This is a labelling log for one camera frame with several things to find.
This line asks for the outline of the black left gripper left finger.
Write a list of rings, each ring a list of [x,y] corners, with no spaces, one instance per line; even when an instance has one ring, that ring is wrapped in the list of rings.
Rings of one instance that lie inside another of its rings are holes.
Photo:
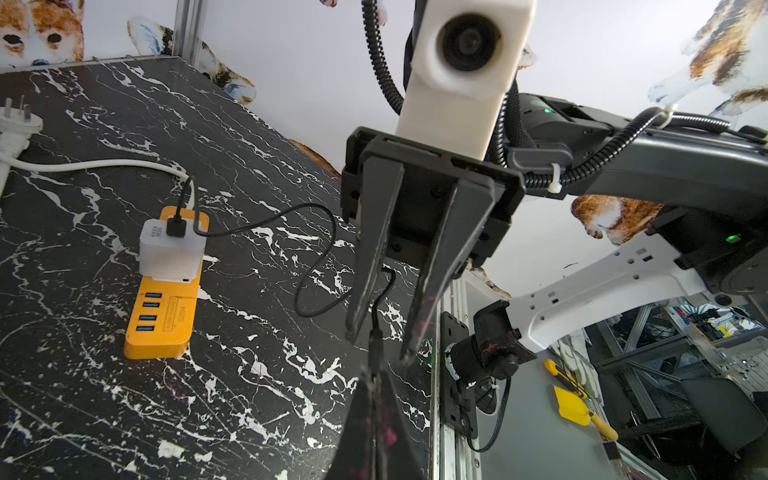
[[[373,479],[375,476],[374,379],[364,370],[357,382],[326,479]]]

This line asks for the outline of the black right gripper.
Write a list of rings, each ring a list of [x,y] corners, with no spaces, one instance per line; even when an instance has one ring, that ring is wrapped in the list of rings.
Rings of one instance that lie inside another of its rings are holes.
[[[360,127],[347,141],[341,208],[359,225],[346,339],[355,343],[384,256],[421,267],[400,360],[411,365],[455,270],[500,246],[525,194],[522,175]]]

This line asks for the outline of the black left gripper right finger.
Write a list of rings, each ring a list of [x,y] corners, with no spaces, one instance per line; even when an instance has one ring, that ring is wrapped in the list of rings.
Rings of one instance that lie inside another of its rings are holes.
[[[402,411],[388,372],[374,381],[375,478],[424,479],[405,428]]]

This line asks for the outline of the orange power strip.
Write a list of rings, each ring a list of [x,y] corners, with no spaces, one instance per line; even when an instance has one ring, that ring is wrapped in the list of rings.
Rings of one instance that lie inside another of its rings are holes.
[[[163,208],[159,220],[168,222],[167,234],[183,237],[185,221],[193,220],[202,230],[209,227],[209,217],[202,214],[194,219],[195,212]],[[190,283],[154,280],[142,276],[136,301],[126,329],[124,355],[131,360],[177,358],[186,350],[191,340],[197,298],[202,274]]]

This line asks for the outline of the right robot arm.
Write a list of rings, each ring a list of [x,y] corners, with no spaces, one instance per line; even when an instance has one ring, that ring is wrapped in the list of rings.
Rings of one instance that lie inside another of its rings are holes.
[[[672,296],[767,285],[767,147],[717,118],[651,107],[631,120],[522,96],[531,1],[420,1],[402,87],[384,56],[378,5],[362,5],[369,57],[397,130],[357,129],[342,215],[359,232],[346,316],[355,340],[386,259],[417,268],[400,357],[411,362],[437,304],[480,267],[522,199],[572,195],[572,215],[614,253],[475,317],[451,345],[452,376],[504,379],[572,330]]]

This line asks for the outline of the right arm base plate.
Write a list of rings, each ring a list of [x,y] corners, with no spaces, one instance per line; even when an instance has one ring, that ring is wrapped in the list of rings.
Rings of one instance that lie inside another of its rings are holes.
[[[474,336],[466,324],[448,311],[440,315],[439,356],[441,420],[462,436],[478,437],[476,400],[473,391],[485,378],[473,348]]]

